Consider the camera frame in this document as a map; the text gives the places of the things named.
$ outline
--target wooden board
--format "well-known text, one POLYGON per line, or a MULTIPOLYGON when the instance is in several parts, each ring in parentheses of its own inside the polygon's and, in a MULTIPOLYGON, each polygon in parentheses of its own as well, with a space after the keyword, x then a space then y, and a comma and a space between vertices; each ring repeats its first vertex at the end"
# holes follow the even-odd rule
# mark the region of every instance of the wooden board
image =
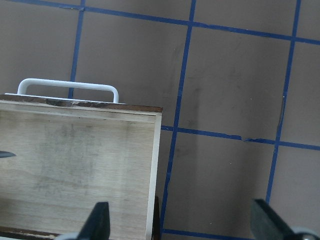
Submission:
POLYGON ((151 239, 161 113, 124 106, 0 100, 0 226, 78 232, 108 201, 110 239, 151 239))

